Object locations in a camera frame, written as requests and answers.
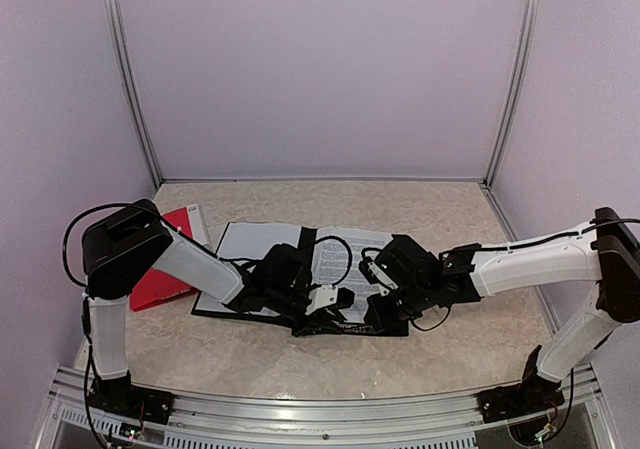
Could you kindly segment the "printed text sheet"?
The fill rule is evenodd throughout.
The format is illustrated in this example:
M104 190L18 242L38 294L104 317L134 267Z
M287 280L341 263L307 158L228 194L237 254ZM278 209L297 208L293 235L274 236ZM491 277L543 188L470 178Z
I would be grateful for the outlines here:
M346 288L355 295L353 304L342 309L341 313L347 323L363 324L368 309L367 298L380 293L380 286L370 284L359 271L362 260L361 251L364 248L382 249L392 236L389 232L378 232L363 229L341 228L336 226L322 227L316 236L322 239L335 236L342 239L351 249L352 261L348 265L349 256L344 245L334 239L318 243L313 251L312 279L315 283L336 283L338 287Z

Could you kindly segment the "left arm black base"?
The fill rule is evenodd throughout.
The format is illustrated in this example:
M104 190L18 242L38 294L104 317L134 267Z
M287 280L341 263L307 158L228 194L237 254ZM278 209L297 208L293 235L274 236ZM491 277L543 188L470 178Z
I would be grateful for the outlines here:
M90 408L160 425L168 424L174 400L171 392L134 385L130 373L109 380L97 376L88 394Z

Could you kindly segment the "black folder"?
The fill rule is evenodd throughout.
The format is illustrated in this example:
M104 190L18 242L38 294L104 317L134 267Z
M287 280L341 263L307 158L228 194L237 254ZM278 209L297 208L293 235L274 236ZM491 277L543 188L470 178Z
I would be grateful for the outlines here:
M367 298L386 289L359 272L361 250L390 241L390 233L336 226L230 222L216 252L244 270L249 296L238 311L200 293L191 314L280 326L294 337L406 337L407 322L380 331L364 322Z

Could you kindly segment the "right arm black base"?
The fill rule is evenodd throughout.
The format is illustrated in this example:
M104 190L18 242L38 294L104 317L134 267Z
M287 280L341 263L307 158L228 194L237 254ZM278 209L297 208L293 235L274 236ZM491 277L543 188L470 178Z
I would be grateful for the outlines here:
M483 390L476 394L484 423L522 417L565 402L560 382L552 382L538 374L536 366L542 346L529 355L521 381L506 386Z

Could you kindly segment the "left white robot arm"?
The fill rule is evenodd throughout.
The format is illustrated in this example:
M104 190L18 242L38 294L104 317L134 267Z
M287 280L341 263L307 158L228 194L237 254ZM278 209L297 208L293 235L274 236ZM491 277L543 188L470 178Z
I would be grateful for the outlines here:
M314 281L316 241L277 243L259 259L214 253L202 212L189 205L161 214L148 199L110 205L111 215L82 236L85 313L91 368L103 381L102 399L121 414L140 403L129 376L126 314L160 304L191 289L232 312L274 312L294 335L340 333L343 310L354 302L344 276Z

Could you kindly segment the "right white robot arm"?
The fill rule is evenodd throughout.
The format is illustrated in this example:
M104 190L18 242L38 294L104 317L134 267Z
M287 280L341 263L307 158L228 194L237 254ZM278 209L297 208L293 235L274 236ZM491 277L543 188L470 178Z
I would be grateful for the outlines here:
M408 235L365 249L359 270L380 292L367 300L365 322L384 332L426 310L477 303L511 291L582 287L584 299L550 340L534 350L511 402L535 411L617 328L639 320L639 221L602 207L559 232L500 244L471 243L439 254Z

